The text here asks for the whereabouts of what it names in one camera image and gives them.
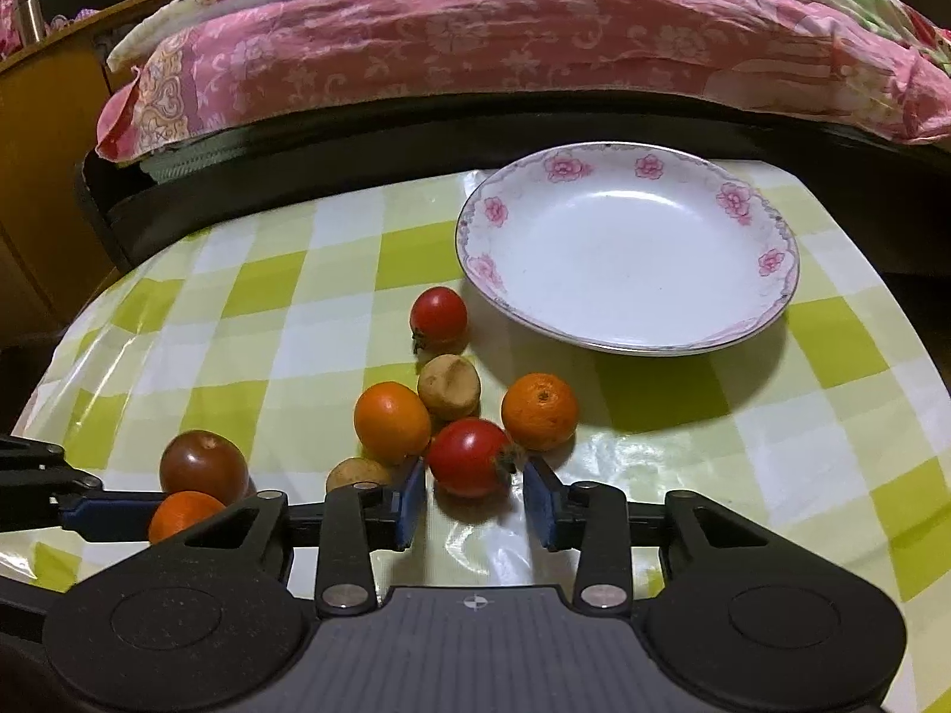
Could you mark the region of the round brown longan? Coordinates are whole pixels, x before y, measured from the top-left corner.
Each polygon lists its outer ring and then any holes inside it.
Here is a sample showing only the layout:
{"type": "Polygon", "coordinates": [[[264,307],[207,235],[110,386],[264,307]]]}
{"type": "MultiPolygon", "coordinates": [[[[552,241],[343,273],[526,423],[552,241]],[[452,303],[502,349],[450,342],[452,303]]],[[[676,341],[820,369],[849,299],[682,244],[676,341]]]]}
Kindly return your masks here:
{"type": "Polygon", "coordinates": [[[355,484],[387,486],[392,483],[393,473],[387,465],[367,457],[351,457],[342,460],[330,470],[326,478],[326,493],[355,484]]]}

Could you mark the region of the smooth orange fruit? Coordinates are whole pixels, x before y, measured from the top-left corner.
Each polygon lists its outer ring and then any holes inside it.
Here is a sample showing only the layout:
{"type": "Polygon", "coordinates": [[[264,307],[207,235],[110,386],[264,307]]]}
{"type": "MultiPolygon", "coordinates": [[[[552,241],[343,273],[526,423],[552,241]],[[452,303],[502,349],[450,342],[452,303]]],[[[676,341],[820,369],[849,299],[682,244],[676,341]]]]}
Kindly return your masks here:
{"type": "Polygon", "coordinates": [[[432,438],[432,422],[424,402],[408,386],[394,381],[372,384],[361,393],[353,411],[353,425],[364,451],[389,465],[421,456],[432,438]]]}

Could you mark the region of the dimpled orange tangerine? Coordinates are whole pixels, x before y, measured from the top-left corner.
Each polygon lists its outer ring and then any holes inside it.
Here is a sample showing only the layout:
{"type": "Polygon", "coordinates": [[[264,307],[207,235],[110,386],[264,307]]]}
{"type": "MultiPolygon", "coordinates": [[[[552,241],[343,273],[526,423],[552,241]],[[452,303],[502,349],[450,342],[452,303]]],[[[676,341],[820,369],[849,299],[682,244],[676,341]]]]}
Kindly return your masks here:
{"type": "Polygon", "coordinates": [[[574,436],[579,402],[556,375],[522,375],[503,396],[501,420],[509,438],[522,449],[553,451],[574,436]]]}

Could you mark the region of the red tomato with stem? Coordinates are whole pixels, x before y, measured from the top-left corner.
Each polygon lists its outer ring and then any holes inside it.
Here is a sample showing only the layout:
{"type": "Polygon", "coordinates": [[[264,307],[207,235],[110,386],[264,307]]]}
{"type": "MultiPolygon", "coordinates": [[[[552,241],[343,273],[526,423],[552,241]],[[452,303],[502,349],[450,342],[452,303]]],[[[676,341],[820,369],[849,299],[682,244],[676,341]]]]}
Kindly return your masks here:
{"type": "Polygon", "coordinates": [[[427,449],[435,483],[459,499],[484,499],[506,491],[522,449],[495,423],[460,418],[443,427],[427,449]]]}

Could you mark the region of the small orange tangerine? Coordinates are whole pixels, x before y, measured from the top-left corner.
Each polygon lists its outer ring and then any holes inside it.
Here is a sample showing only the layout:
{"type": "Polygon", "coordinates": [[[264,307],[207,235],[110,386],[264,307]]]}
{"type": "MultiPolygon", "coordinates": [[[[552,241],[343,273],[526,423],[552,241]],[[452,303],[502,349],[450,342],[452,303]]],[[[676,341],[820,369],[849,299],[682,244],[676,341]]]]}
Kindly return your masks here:
{"type": "Polygon", "coordinates": [[[200,491],[172,493],[159,504],[153,514],[148,526],[148,542],[158,544],[184,529],[215,517],[216,513],[224,509],[226,506],[221,500],[210,494],[200,491]]]}

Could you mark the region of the dark brown tomato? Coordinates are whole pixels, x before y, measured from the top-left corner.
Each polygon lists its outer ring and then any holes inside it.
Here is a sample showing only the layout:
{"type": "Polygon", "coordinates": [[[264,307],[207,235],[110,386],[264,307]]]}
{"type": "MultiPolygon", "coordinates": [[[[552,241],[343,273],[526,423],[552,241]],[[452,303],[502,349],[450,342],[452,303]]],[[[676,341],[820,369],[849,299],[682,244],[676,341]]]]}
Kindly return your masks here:
{"type": "Polygon", "coordinates": [[[165,493],[199,491],[230,506],[247,494],[247,461],[231,441],[206,430],[177,434],[163,451],[159,483],[165,493]]]}

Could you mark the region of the brown longan fruit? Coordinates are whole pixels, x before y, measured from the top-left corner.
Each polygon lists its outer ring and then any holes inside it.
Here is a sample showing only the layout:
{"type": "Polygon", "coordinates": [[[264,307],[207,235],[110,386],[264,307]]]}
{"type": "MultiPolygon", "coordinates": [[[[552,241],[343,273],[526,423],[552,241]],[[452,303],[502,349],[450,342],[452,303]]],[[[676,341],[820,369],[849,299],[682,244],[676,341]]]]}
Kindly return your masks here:
{"type": "Polygon", "coordinates": [[[434,417],[453,422],[477,409],[480,378],[466,357],[442,354],[421,368],[417,394],[434,417]]]}

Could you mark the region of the small red tomato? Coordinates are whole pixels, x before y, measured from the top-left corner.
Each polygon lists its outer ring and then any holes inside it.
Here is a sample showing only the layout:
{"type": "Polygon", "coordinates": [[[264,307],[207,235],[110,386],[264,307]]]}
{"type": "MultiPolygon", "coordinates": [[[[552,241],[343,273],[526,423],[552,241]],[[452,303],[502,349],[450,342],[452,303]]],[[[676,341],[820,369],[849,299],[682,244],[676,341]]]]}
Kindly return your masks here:
{"type": "Polygon", "coordinates": [[[432,286],[412,303],[410,329],[416,351],[430,351],[458,343],[466,335],[466,302],[448,286],[432,286]]]}

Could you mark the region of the wooden cabinet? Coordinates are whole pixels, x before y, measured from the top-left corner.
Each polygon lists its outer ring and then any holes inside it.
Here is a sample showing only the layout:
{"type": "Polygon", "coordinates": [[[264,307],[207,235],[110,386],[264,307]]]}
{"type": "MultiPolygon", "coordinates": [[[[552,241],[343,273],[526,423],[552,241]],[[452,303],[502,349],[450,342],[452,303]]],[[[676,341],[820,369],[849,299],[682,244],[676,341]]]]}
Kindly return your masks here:
{"type": "Polygon", "coordinates": [[[131,81],[105,58],[172,0],[126,0],[2,63],[2,343],[58,332],[115,272],[75,196],[111,95],[131,81]]]}

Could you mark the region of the white floral plate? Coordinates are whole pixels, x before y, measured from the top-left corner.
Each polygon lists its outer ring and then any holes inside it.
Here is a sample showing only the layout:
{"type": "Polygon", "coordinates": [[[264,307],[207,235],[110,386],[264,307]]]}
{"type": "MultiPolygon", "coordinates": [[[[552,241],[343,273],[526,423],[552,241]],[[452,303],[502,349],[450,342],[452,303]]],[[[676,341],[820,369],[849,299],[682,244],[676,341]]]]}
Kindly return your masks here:
{"type": "Polygon", "coordinates": [[[758,188],[656,145],[588,142],[514,161],[456,220],[469,282],[540,335],[627,356],[691,356],[779,320],[793,230],[758,188]]]}

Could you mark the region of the metal thermos bottle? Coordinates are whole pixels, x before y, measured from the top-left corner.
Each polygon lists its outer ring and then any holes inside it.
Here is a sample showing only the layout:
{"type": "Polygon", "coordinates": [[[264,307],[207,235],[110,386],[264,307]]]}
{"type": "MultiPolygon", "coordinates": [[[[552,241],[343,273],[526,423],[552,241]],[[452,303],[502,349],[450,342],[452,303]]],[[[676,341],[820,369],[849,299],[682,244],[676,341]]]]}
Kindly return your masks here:
{"type": "Polygon", "coordinates": [[[16,0],[14,22],[23,47],[31,47],[48,36],[40,0],[16,0]]]}

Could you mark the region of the pink floral bedsheet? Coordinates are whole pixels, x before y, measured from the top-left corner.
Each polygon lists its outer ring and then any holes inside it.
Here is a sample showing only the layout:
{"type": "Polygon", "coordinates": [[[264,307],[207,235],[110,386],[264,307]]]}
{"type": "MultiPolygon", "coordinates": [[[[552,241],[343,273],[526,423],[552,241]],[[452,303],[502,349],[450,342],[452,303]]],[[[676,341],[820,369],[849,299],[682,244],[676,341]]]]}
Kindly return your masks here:
{"type": "Polygon", "coordinates": [[[310,109],[463,93],[635,90],[949,134],[949,47],[813,0],[174,0],[109,55],[136,75],[97,152],[161,148],[310,109]]]}

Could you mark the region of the dark bed frame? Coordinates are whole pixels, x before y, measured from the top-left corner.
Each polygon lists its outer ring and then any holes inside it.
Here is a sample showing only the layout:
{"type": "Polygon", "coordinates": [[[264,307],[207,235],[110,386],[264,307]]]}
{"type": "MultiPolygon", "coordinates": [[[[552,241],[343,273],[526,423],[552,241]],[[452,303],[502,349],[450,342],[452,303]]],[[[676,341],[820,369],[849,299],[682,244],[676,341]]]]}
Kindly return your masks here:
{"type": "Polygon", "coordinates": [[[477,93],[360,103],[247,127],[218,164],[160,181],[156,161],[118,166],[87,154],[77,202],[122,272],[224,220],[361,188],[471,169],[579,142],[661,145],[704,159],[756,159],[791,172],[851,227],[901,229],[887,200],[949,220],[949,156],[846,125],[745,113],[677,95],[477,93]]]}

